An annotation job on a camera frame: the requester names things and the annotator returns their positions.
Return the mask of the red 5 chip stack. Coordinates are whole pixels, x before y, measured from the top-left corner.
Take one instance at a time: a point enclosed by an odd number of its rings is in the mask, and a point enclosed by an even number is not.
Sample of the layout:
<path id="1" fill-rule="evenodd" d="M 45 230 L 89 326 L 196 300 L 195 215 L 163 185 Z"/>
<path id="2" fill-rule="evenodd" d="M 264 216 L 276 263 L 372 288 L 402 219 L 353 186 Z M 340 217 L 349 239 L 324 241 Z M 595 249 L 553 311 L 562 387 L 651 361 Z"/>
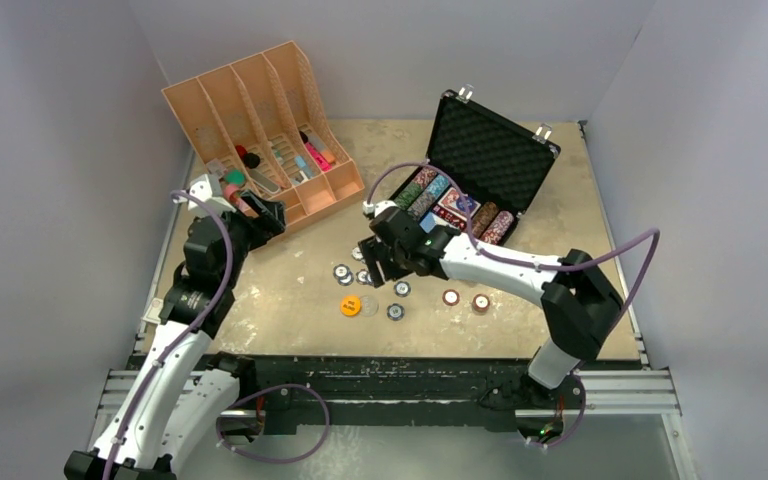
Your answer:
<path id="1" fill-rule="evenodd" d="M 457 290 L 446 289 L 442 296 L 442 301 L 447 306 L 455 306 L 460 302 L 461 296 Z"/>
<path id="2" fill-rule="evenodd" d="M 471 301 L 471 306 L 474 312 L 485 314 L 489 311 L 491 300 L 487 295 L 476 294 Z"/>

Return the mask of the yellow big blind button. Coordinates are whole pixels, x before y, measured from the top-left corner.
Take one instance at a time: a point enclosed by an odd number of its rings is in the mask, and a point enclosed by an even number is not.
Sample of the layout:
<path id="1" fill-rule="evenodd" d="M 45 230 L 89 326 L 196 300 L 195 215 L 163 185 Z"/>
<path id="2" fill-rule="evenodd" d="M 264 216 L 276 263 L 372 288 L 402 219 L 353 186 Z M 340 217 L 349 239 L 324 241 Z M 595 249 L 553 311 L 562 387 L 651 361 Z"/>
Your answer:
<path id="1" fill-rule="evenodd" d="M 361 313 L 363 302 L 359 296 L 347 295 L 340 301 L 340 313 L 346 317 L 355 317 Z"/>

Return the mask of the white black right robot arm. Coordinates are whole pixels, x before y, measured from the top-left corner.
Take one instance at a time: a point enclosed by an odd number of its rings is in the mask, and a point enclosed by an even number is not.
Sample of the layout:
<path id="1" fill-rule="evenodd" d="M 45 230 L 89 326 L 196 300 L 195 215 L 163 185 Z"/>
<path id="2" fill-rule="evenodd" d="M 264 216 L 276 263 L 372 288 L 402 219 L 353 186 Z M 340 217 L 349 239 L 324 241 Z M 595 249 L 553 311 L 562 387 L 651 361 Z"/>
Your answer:
<path id="1" fill-rule="evenodd" d="M 472 282 L 541 308 L 549 337 L 521 381 L 524 399 L 544 407 L 581 363 L 595 359 L 622 317 L 623 300 L 585 252 L 534 255 L 473 240 L 454 227 L 426 232 L 392 201 L 362 204 L 372 236 L 360 241 L 373 284 L 409 275 Z"/>

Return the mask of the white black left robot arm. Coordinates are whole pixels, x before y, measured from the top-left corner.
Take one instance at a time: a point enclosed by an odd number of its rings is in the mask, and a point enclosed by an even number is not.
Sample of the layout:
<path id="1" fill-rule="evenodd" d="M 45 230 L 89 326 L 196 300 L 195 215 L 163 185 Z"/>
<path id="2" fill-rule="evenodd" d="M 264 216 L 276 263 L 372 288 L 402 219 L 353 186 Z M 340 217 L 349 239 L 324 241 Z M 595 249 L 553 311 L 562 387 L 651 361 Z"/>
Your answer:
<path id="1" fill-rule="evenodd" d="M 247 254 L 284 233 L 285 204 L 245 190 L 240 197 L 255 213 L 249 216 L 222 196 L 175 190 L 171 197 L 204 215 L 191 224 L 185 259 L 132 387 L 94 445 L 70 454 L 68 479 L 174 479 L 225 407 L 244 409 L 257 399 L 252 362 L 232 354 L 221 355 L 193 392 L 184 387 L 234 302 Z"/>

